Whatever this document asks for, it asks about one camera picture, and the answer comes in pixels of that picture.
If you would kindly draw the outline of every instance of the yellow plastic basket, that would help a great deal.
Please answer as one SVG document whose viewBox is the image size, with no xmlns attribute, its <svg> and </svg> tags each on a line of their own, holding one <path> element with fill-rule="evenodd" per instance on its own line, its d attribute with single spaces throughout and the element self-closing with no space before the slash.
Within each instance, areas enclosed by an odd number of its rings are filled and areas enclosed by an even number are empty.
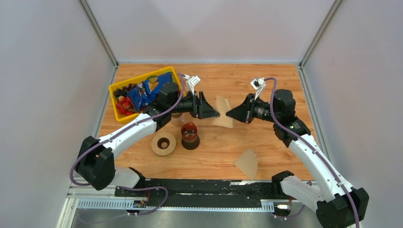
<svg viewBox="0 0 403 228">
<path fill-rule="evenodd" d="M 117 82 L 117 83 L 111 84 L 111 85 L 109 86 L 109 94 L 110 94 L 111 100 L 112 100 L 112 107 L 113 107 L 113 109 L 114 109 L 115 119 L 116 119 L 118 122 L 122 123 L 122 124 L 126 124 L 126 123 L 128 123 L 128 122 L 134 120 L 134 119 L 135 119 L 136 117 L 138 117 L 138 115 L 139 115 L 139 113 L 135 113 L 135 114 L 133 114 L 133 115 L 125 116 L 125 115 L 120 114 L 120 113 L 118 112 L 118 110 L 116 109 L 117 99 L 116 99 L 115 96 L 113 95 L 113 92 L 114 92 L 117 88 L 120 88 L 120 89 L 121 89 L 123 86 L 128 86 L 130 83 L 132 83 L 132 84 L 138 84 L 138 83 L 140 83 L 140 82 L 142 82 L 142 81 L 147 80 L 147 79 L 148 79 L 149 77 L 151 77 L 151 76 L 159 76 L 159 75 L 161 75 L 161 74 L 163 74 L 163 73 L 166 73 L 166 72 L 172 72 L 172 80 L 173 80 L 176 84 L 179 85 L 179 88 L 181 88 L 181 81 L 180 81 L 178 75 L 176 74 L 176 72 L 175 72 L 175 70 L 173 69 L 172 66 L 168 66 L 168 67 L 165 67 L 165 68 L 162 68 L 162 69 L 159 69 L 159 70 L 156 70 L 156 71 L 153 71 L 153 72 L 144 74 L 144 75 L 140 75 L 140 76 L 137 76 L 137 77 L 134 77 L 134 78 L 131 78 L 131 79 L 127 79 L 127 80 L 125 80 L 125 81 L 121 81 L 121 82 Z"/>
</svg>

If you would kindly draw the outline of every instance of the strawberry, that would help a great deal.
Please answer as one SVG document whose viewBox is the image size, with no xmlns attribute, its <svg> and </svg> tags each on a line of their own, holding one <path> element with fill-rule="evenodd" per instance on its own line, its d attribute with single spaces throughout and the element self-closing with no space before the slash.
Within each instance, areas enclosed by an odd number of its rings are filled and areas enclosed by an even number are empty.
<svg viewBox="0 0 403 228">
<path fill-rule="evenodd" d="M 132 106 L 132 104 L 130 102 L 125 101 L 122 106 L 125 108 L 130 108 L 130 106 Z"/>
<path fill-rule="evenodd" d="M 120 96 L 120 97 L 117 99 L 117 101 L 118 101 L 118 102 L 125 102 L 125 97 L 124 97 L 124 96 Z"/>
<path fill-rule="evenodd" d="M 128 115 L 133 115 L 134 114 L 134 112 L 132 112 L 132 111 L 130 111 L 130 110 L 127 110 L 126 111 L 126 116 L 128 116 Z"/>
<path fill-rule="evenodd" d="M 118 103 L 115 105 L 115 107 L 116 107 L 116 109 L 119 110 L 119 108 L 123 107 L 122 105 L 123 105 L 123 102 L 118 102 Z"/>
<path fill-rule="evenodd" d="M 123 108 L 123 107 L 119 108 L 119 113 L 122 114 L 122 115 L 125 115 L 126 114 L 126 109 Z"/>
</svg>

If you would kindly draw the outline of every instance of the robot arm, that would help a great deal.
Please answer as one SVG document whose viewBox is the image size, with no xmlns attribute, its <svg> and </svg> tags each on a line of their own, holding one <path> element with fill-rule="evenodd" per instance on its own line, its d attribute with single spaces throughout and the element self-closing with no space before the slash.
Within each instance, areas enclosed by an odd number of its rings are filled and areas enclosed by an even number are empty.
<svg viewBox="0 0 403 228">
<path fill-rule="evenodd" d="M 220 115 L 208 104 L 203 92 L 197 96 L 194 90 L 189 91 L 169 113 L 159 115 L 172 107 L 178 96 L 178 85 L 166 83 L 158 97 L 133 121 L 98 140 L 92 136 L 84 139 L 78 157 L 91 148 L 92 151 L 78 162 L 75 168 L 77 173 L 96 190 L 102 190 L 108 185 L 132 188 L 140 180 L 141 174 L 134 169 L 115 167 L 114 161 L 123 151 L 164 127 L 170 122 L 171 113 L 190 113 L 199 119 Z"/>
<path fill-rule="evenodd" d="M 275 135 L 300 158 L 317 182 L 317 186 L 309 186 L 293 173 L 285 171 L 272 177 L 277 191 L 298 199 L 315 211 L 323 227 L 339 228 L 348 227 L 355 222 L 350 200 L 343 189 L 345 188 L 355 204 L 359 220 L 364 219 L 369 200 L 367 192 L 363 188 L 356 190 L 322 153 L 310 130 L 295 116 L 296 102 L 291 91 L 285 89 L 275 91 L 272 110 L 281 126 L 274 121 L 270 104 L 258 97 L 265 87 L 262 83 L 264 84 L 263 79 L 252 80 L 251 84 L 258 93 L 248 94 L 241 105 L 228 111 L 226 115 L 246 124 L 251 123 L 254 118 L 274 122 Z M 315 150 L 312 150 L 303 140 L 312 145 Z"/>
</svg>

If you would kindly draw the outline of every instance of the wooden table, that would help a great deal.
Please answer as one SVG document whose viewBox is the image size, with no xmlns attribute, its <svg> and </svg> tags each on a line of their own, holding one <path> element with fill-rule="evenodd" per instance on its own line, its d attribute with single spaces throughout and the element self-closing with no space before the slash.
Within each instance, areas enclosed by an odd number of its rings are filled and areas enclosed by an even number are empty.
<svg viewBox="0 0 403 228">
<path fill-rule="evenodd" d="M 234 65 L 234 64 L 121 64 L 115 82 L 126 80 L 166 66 L 173 66 L 176 72 L 198 75 L 201 82 L 197 91 L 203 91 L 207 101 L 215 106 L 217 95 L 230 100 L 231 107 L 243 102 L 248 93 L 254 90 L 250 85 L 255 77 L 276 77 L 277 89 L 292 91 L 297 102 L 297 116 L 313 132 L 304 93 L 295 65 Z M 260 97 L 269 101 L 272 82 Z M 273 123 L 255 119 L 251 124 L 235 121 L 235 128 L 212 125 L 212 119 L 192 119 L 200 136 L 200 146 L 189 151 L 181 144 L 181 123 L 171 121 L 160 132 L 172 133 L 177 141 L 174 152 L 160 157 L 151 150 L 149 135 L 123 152 L 115 161 L 117 166 L 134 167 L 146 178 L 191 178 L 191 179 L 243 179 L 247 176 L 236 166 L 234 161 L 242 152 L 251 148 L 258 159 L 256 180 L 270 180 L 271 176 L 289 170 L 301 180 L 312 180 L 312 176 L 299 158 L 273 132 Z M 109 101 L 102 123 L 100 136 L 122 127 L 114 117 Z"/>
</svg>

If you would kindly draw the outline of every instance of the white wall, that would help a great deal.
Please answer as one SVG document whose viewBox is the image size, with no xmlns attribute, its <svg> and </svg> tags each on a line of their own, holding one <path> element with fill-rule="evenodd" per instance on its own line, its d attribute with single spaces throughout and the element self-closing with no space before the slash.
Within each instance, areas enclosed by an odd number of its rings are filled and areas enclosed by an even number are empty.
<svg viewBox="0 0 403 228">
<path fill-rule="evenodd" d="M 306 67 L 331 160 L 369 193 L 365 228 L 402 226 L 402 12 L 344 1 Z"/>
<path fill-rule="evenodd" d="M 87 0 L 121 62 L 299 62 L 333 0 Z"/>
<path fill-rule="evenodd" d="M 0 227 L 55 227 L 113 66 L 78 1 L 0 1 Z"/>
</svg>

